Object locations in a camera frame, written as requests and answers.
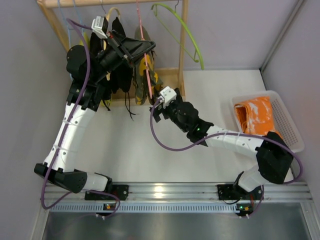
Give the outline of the pink wire hanger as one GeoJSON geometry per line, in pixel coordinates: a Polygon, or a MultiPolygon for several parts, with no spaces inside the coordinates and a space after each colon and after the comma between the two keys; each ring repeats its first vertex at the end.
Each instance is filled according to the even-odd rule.
{"type": "MultiPolygon", "coordinates": [[[[143,25],[142,25],[142,19],[141,19],[141,12],[140,12],[140,8],[139,8],[139,1],[136,0],[135,3],[136,3],[137,15],[138,15],[140,36],[141,36],[141,40],[144,41],[145,39],[144,39],[143,28],[142,28],[143,25]]],[[[147,59],[147,54],[146,53],[144,53],[144,63],[145,63],[145,68],[146,68],[145,71],[146,71],[146,78],[147,78],[148,93],[149,93],[150,99],[152,99],[153,95],[152,95],[151,79],[150,79],[148,59],[147,59]]]]}

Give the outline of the camouflage trousers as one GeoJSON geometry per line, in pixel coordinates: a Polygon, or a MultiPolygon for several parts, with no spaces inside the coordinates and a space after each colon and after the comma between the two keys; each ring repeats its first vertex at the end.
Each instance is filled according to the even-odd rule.
{"type": "Polygon", "coordinates": [[[156,102],[160,91],[163,89],[163,81],[155,71],[154,50],[148,52],[146,54],[146,59],[143,57],[139,65],[135,66],[133,85],[135,87],[135,103],[137,105],[143,105],[147,100],[151,105],[156,102]],[[150,97],[149,93],[146,64],[148,66],[148,76],[150,80],[152,97],[150,97]]]}

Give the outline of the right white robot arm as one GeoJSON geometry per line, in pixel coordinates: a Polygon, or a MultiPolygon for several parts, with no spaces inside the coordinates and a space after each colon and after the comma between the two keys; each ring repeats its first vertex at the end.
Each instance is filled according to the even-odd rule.
{"type": "Polygon", "coordinates": [[[293,153],[275,132],[252,135],[221,128],[199,117],[194,106],[184,101],[178,88],[166,86],[154,98],[150,122],[171,120],[193,145],[223,148],[256,161],[242,171],[231,185],[227,200],[241,200],[266,183],[282,185],[293,161],[293,153]]]}

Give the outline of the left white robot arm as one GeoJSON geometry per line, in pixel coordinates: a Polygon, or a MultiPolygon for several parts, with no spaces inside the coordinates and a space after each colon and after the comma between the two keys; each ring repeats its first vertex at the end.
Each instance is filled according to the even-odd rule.
{"type": "Polygon", "coordinates": [[[107,90],[107,74],[119,67],[134,68],[156,46],[154,41],[125,37],[115,30],[104,37],[109,45],[96,55],[83,45],[75,45],[67,52],[66,70],[73,81],[62,124],[48,156],[34,167],[38,176],[72,193],[104,192],[111,184],[108,176],[77,170],[77,152],[107,90]]]}

